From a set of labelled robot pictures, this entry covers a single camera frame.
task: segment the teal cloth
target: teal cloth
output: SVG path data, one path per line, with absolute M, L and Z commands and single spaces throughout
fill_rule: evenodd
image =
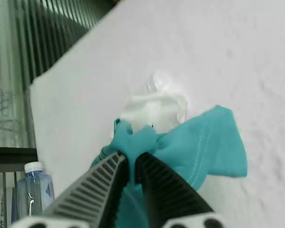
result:
M 133 133 L 129 123 L 117 119 L 111 144 L 102 149 L 92 166 L 114 151 L 123 152 L 130 166 L 130 182 L 123 191 L 116 222 L 121 228 L 148 227 L 142 188 L 134 184 L 135 161 L 144 152 L 169 165 L 196 190 L 207 174 L 247 175 L 245 147 L 233 113 L 221 106 L 165 134 L 156 134 L 151 126 Z

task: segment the white cloth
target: white cloth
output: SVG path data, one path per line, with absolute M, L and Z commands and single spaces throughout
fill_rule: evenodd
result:
M 130 97 L 119 118 L 129 122 L 134 132 L 149 125 L 156 133 L 167 133 L 186 118 L 187 100 L 176 90 L 171 77 L 157 71 Z
M 32 88 L 38 158 L 56 196 L 110 142 L 112 119 L 156 69 L 188 100 L 233 110 L 248 177 L 200 193 L 237 228 L 285 228 L 285 0 L 125 0 Z

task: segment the bottle cap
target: bottle cap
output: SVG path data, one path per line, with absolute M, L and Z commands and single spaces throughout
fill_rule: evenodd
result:
M 35 172 L 35 171 L 42 171 L 42 163 L 38 161 L 26 163 L 24 165 L 25 173 Z

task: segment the table surface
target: table surface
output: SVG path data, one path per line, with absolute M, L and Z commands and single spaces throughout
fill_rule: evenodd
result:
M 58 196 L 110 142 L 113 119 L 155 71 L 188 116 L 234 111 L 248 177 L 201 195 L 238 228 L 285 227 L 285 0 L 125 0 L 31 87 L 39 160 Z

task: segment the fabric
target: fabric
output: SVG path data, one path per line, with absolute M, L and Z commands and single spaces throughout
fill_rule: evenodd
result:
M 102 149 L 92 166 L 114 151 L 121 151 L 129 160 L 130 182 L 119 208 L 119 227 L 147 226 L 141 186 L 134 185 L 135 161 L 144 152 L 169 165 L 196 190 L 207 174 L 247 175 L 246 152 L 233 113 L 221 106 L 165 134 L 156 134 L 151 126 L 133 133 L 131 125 L 119 119 L 114 123 L 114 132 L 111 144 Z

